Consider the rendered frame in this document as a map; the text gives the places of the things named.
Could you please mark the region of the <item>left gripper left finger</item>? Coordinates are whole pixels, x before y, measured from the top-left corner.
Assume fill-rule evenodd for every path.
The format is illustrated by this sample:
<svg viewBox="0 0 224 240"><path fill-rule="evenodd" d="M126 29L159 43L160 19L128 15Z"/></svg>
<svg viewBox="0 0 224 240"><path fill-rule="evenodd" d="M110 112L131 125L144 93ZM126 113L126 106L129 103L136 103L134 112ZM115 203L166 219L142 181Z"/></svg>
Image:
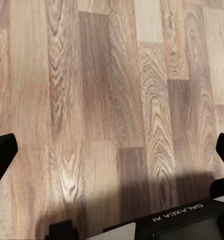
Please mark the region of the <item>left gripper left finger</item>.
<svg viewBox="0 0 224 240"><path fill-rule="evenodd" d="M0 180L18 152L14 133L0 136Z"/></svg>

